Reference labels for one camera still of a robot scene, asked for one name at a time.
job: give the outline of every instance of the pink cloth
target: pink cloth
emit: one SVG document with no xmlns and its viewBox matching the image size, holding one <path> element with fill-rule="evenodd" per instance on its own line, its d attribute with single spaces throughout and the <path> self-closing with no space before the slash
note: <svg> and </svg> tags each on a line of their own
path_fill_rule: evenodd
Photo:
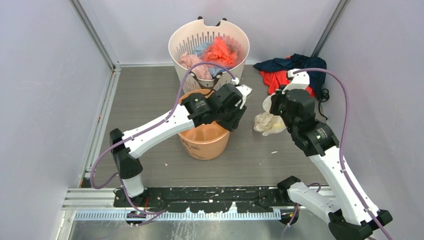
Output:
<svg viewBox="0 0 424 240">
<path fill-rule="evenodd" d="M 203 62 L 197 55 L 189 54 L 188 52 L 185 52 L 183 55 L 181 55 L 181 61 L 178 63 L 186 69 L 191 68 L 191 66 Z M 202 80 L 212 80 L 212 75 L 209 72 L 209 67 L 206 64 L 197 66 L 193 69 L 193 73 L 196 74 L 196 77 L 198 79 Z"/>
</svg>

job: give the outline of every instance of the white wall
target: white wall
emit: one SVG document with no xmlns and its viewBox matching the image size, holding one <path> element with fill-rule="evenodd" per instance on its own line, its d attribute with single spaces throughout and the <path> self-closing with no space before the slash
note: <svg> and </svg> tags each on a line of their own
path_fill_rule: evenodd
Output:
<svg viewBox="0 0 424 240">
<path fill-rule="evenodd" d="M 0 238 L 51 240 L 110 70 L 69 1 L 4 1 L 0 23 Z"/>
<path fill-rule="evenodd" d="M 371 199 L 391 212 L 394 239 L 424 236 L 423 13 L 422 0 L 350 1 L 320 54 L 350 94 L 347 161 Z M 330 76 L 326 86 L 324 110 L 340 136 L 343 93 Z"/>
<path fill-rule="evenodd" d="M 250 40 L 248 63 L 310 55 L 338 0 L 81 0 L 110 55 L 126 64 L 171 64 L 168 41 L 202 16 L 239 26 Z"/>
</svg>

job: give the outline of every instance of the orange bucket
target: orange bucket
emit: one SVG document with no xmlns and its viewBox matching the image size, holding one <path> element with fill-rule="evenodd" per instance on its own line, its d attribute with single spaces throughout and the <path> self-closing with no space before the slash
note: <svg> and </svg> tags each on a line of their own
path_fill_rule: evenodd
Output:
<svg viewBox="0 0 424 240">
<path fill-rule="evenodd" d="M 179 99 L 179 102 L 181 103 L 181 100 L 192 93 L 207 94 L 209 91 L 209 89 L 198 89 L 188 92 Z M 199 160 L 211 160 L 224 152 L 230 131 L 221 127 L 218 123 L 212 122 L 182 131 L 178 135 L 190 156 Z"/>
</svg>

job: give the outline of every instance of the beige plastic basket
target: beige plastic basket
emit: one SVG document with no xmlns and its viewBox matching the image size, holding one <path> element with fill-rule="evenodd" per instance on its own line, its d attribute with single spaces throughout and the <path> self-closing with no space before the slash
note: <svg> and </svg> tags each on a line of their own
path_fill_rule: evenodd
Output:
<svg viewBox="0 0 424 240">
<path fill-rule="evenodd" d="M 244 55 L 243 61 L 233 67 L 230 72 L 236 78 L 241 78 L 243 68 L 245 66 L 246 58 L 249 54 L 250 43 L 246 33 L 235 24 L 223 18 L 217 26 L 206 26 L 202 17 L 198 20 L 189 22 L 175 31 L 168 43 L 169 54 L 172 57 L 176 73 L 178 74 L 179 81 L 183 80 L 187 72 L 187 68 L 181 66 L 178 61 L 183 53 L 188 52 L 193 54 L 193 49 L 203 42 L 213 42 L 217 36 L 229 36 L 236 40 Z M 228 72 L 218 73 L 214 79 L 206 80 L 197 78 L 194 72 L 191 72 L 185 81 L 183 90 L 188 93 L 198 89 L 215 89 L 218 90 L 222 85 L 228 83 L 235 83 L 232 81 Z"/>
</svg>

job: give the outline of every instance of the basket handle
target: basket handle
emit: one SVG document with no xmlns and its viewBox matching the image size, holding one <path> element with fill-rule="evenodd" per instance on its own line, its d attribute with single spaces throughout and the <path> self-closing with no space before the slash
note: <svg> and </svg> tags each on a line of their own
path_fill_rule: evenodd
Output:
<svg viewBox="0 0 424 240">
<path fill-rule="evenodd" d="M 201 84 L 200 81 L 199 81 L 199 79 L 198 79 L 198 77 L 196 76 L 196 73 L 194 73 L 194 72 L 191 71 L 190 72 L 190 75 L 199 84 L 200 89 L 209 89 L 209 90 L 211 90 L 211 89 L 213 89 L 217 85 L 217 83 L 220 80 L 220 78 L 223 75 L 223 73 L 222 72 L 218 72 L 216 74 L 216 76 L 213 78 L 213 84 L 212 84 L 212 86 L 205 86 L 205 85 Z"/>
<path fill-rule="evenodd" d="M 197 20 L 200 20 L 200 19 L 203 19 L 203 17 L 202 16 L 198 16 L 197 17 Z M 221 21 L 227 21 L 227 18 L 222 18 L 216 25 L 215 25 L 215 27 L 219 27 L 220 26 L 220 24 L 221 24 Z"/>
</svg>

